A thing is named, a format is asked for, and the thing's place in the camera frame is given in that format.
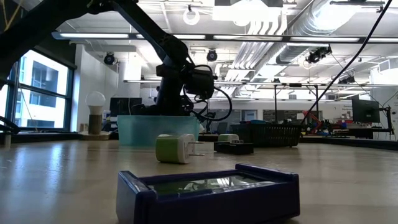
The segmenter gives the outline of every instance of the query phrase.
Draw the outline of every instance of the translucent plastic container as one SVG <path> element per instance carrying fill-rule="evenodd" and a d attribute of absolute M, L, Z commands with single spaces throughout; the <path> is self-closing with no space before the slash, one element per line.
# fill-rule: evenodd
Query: translucent plastic container
<path fill-rule="evenodd" d="M 199 135 L 199 121 L 193 116 L 119 115 L 119 144 L 121 146 L 154 147 L 160 134 Z"/>

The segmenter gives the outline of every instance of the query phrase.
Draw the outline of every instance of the black robotic arm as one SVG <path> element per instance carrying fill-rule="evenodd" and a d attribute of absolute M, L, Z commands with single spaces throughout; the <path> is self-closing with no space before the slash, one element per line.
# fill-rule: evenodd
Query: black robotic arm
<path fill-rule="evenodd" d="M 133 0 L 43 0 L 18 23 L 0 35 L 0 88 L 12 65 L 63 22 L 90 14 L 118 11 L 153 46 L 163 64 L 157 67 L 162 77 L 156 105 L 141 106 L 137 114 L 186 115 L 180 96 L 185 86 L 188 93 L 209 99 L 214 92 L 212 71 L 195 69 L 188 61 L 187 46 L 164 32 Z"/>

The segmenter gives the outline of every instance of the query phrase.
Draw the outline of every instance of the black basket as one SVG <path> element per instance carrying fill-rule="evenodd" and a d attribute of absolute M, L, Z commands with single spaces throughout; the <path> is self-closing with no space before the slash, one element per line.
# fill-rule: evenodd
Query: black basket
<path fill-rule="evenodd" d="M 293 147 L 299 144 L 300 125 L 289 124 L 234 124 L 231 132 L 255 147 Z"/>

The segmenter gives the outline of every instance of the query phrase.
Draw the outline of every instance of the desk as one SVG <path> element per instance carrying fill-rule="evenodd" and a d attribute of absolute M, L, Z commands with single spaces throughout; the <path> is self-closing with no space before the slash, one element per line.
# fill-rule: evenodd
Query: desk
<path fill-rule="evenodd" d="M 356 138 L 367 138 L 373 139 L 373 133 L 375 132 L 382 132 L 388 133 L 390 129 L 383 129 L 383 128 L 351 128 L 348 130 L 348 135 L 355 136 Z"/>
<path fill-rule="evenodd" d="M 142 177 L 234 169 L 242 162 L 300 174 L 301 215 L 286 224 L 332 224 L 336 218 L 396 224 L 397 158 L 395 151 L 299 144 L 257 148 L 247 156 L 195 156 L 176 165 L 117 141 L 14 144 L 0 148 L 0 223 L 115 224 L 120 170 Z"/>

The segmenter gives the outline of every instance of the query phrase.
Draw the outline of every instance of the dark blue tray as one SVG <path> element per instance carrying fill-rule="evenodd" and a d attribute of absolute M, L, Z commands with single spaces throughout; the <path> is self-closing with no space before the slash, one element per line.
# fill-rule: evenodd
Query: dark blue tray
<path fill-rule="evenodd" d="M 223 179 L 231 176 L 256 182 L 233 185 L 234 177 Z M 198 180 L 215 178 L 229 180 L 229 185 L 188 192 L 186 188 L 169 191 L 170 186 L 186 182 L 189 186 L 193 181 L 196 184 Z M 244 164 L 236 164 L 235 170 L 141 178 L 121 171 L 116 213 L 120 224 L 250 224 L 288 219 L 300 215 L 299 176 Z"/>

